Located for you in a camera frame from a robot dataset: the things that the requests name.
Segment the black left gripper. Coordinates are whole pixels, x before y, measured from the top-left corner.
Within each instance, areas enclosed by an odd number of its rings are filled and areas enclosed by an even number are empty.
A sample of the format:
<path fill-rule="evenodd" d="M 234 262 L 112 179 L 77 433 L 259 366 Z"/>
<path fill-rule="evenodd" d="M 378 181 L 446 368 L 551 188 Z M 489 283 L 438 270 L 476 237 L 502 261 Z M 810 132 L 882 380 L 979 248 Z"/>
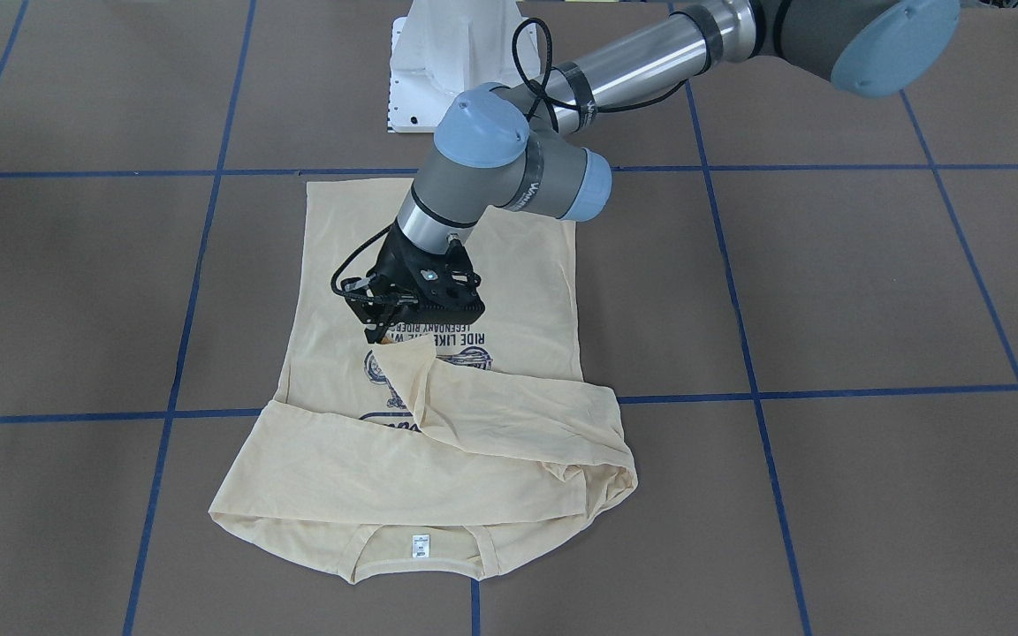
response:
<path fill-rule="evenodd" d="M 485 313 L 480 276 L 457 235 L 448 235 L 443 254 L 433 254 L 392 223 L 367 279 L 369 344 L 395 343 L 391 332 L 401 323 L 472 325 Z"/>

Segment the left robot arm grey silver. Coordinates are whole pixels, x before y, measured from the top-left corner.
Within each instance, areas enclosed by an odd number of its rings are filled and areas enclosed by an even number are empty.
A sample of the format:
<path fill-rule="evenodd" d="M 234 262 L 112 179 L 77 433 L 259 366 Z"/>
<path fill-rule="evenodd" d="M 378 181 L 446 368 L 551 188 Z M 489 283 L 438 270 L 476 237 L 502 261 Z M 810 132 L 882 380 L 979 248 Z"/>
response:
<path fill-rule="evenodd" d="M 959 24 L 956 1 L 699 1 L 516 85 L 453 98 L 381 250 L 331 289 L 380 344 L 406 325 L 470 325 L 484 313 L 465 242 L 485 210 L 585 222 L 612 189 L 604 157 L 569 144 L 602 114 L 635 111 L 723 62 L 776 57 L 845 92 L 878 98 L 913 83 Z"/>

